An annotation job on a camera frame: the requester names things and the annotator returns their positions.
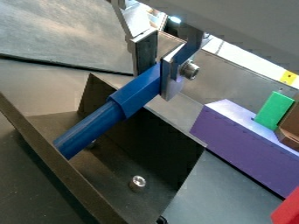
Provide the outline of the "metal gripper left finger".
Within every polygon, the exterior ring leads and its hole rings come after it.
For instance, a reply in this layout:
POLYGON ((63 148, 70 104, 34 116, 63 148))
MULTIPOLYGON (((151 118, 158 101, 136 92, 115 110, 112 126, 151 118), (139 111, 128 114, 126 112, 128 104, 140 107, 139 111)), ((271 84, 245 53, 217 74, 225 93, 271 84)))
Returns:
POLYGON ((134 75, 152 67, 185 41, 165 32, 169 16, 136 0, 110 0, 126 32, 134 75))

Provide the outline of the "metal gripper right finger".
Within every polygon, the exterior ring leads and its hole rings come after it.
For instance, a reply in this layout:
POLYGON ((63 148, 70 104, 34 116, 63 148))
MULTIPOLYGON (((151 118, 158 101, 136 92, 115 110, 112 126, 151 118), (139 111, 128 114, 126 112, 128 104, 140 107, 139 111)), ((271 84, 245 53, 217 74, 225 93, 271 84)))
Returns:
POLYGON ((201 70, 193 56, 202 49, 205 32, 194 27, 181 27, 179 34, 179 38, 167 35, 177 46, 161 59, 161 96, 167 101, 182 91, 183 81, 194 80, 201 70))

